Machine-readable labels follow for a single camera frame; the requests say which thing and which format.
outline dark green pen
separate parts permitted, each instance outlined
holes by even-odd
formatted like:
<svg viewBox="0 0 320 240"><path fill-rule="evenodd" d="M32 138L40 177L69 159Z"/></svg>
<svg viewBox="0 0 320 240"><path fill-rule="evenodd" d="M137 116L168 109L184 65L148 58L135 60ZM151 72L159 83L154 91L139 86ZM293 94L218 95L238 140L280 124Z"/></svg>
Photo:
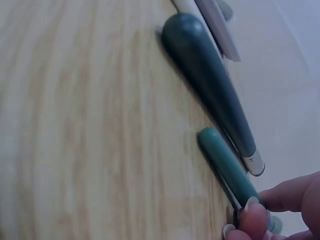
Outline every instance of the dark green pen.
<svg viewBox="0 0 320 240"><path fill-rule="evenodd" d="M202 103L235 145L248 171L265 169L230 76L202 22L178 13L164 24L161 41Z"/></svg>

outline white wall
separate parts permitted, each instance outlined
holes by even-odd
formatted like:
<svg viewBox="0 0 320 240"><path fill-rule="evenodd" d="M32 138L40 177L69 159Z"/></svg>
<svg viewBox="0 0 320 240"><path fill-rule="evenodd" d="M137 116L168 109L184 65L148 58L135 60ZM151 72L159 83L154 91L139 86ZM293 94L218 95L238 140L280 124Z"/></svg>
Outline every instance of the white wall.
<svg viewBox="0 0 320 240"><path fill-rule="evenodd" d="M320 1L227 0L241 63L228 63L266 163L259 190L320 170ZM284 235L306 230L283 213Z"/></svg>

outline pen barrel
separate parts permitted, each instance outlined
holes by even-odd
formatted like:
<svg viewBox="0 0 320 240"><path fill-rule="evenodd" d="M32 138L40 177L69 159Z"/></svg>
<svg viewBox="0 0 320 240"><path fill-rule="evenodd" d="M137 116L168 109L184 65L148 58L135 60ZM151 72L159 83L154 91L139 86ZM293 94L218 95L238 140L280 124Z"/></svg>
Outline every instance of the pen barrel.
<svg viewBox="0 0 320 240"><path fill-rule="evenodd" d="M241 207L246 206L250 197L256 197L262 203L246 172L218 130L205 128L198 133L197 139L207 162L221 175Z"/></svg>
<svg viewBox="0 0 320 240"><path fill-rule="evenodd" d="M164 24L162 43L208 112L224 129L249 172L262 174L264 163L230 76L205 27L195 16L178 13Z"/></svg>

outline human hand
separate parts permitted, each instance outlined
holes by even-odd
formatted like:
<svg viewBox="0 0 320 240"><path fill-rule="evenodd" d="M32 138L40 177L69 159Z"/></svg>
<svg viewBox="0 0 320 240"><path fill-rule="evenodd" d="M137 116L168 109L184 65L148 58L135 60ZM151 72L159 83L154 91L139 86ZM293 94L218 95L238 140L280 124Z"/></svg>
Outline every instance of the human hand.
<svg viewBox="0 0 320 240"><path fill-rule="evenodd" d="M289 237L269 232L265 208L248 201L239 214L239 228L228 224L223 229L225 240L316 240L320 239L320 171L284 181L260 193L272 212L301 212L309 230Z"/></svg>

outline wooden table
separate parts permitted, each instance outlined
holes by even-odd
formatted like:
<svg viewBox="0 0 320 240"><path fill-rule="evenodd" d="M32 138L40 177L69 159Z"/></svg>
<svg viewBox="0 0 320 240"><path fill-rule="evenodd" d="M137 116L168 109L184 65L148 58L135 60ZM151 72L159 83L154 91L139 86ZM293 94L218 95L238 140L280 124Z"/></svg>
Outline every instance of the wooden table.
<svg viewBox="0 0 320 240"><path fill-rule="evenodd" d="M155 28L170 0L0 2L0 239L218 240L211 123Z"/></svg>

